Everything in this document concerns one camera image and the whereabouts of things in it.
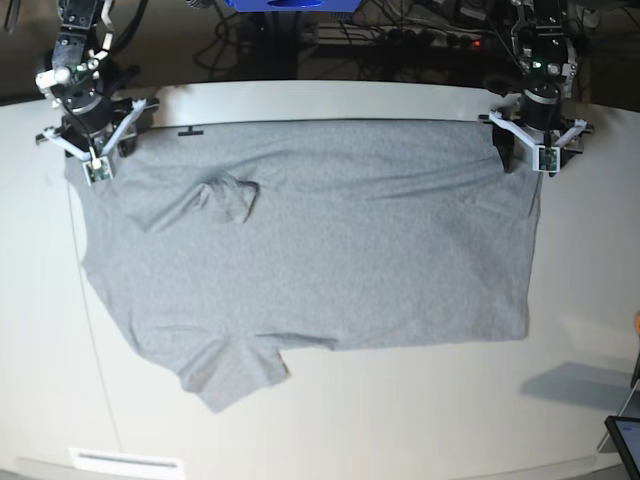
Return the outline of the black power strip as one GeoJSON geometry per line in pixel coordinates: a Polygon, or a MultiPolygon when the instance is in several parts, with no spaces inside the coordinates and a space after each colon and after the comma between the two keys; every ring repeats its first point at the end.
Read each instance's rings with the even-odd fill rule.
{"type": "Polygon", "coordinates": [[[391,44],[411,48],[440,48],[462,51],[479,51],[484,46],[482,37],[452,33],[432,29],[399,29],[392,28],[384,33],[384,38],[391,44]]]}

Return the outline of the grey T-shirt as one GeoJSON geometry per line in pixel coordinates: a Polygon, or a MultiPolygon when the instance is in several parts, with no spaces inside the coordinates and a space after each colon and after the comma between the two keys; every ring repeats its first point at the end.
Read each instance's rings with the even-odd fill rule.
{"type": "Polygon", "coordinates": [[[89,183],[82,261],[129,347],[220,412],[282,353],[510,341],[527,332],[541,177],[489,126],[208,125],[143,135],[89,183]]]}

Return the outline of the black tablet screen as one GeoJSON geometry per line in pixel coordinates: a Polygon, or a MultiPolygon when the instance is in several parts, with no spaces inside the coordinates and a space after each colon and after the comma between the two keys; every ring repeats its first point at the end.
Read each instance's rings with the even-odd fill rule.
{"type": "Polygon", "coordinates": [[[639,420],[608,416],[605,426],[629,478],[639,480],[639,420]]]}

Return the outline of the white paper strip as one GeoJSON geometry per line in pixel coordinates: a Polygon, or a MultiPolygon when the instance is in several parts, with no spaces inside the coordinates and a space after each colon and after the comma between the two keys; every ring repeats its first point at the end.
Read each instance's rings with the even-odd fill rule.
{"type": "Polygon", "coordinates": [[[140,478],[184,475],[180,459],[69,448],[72,464],[79,470],[140,478]]]}

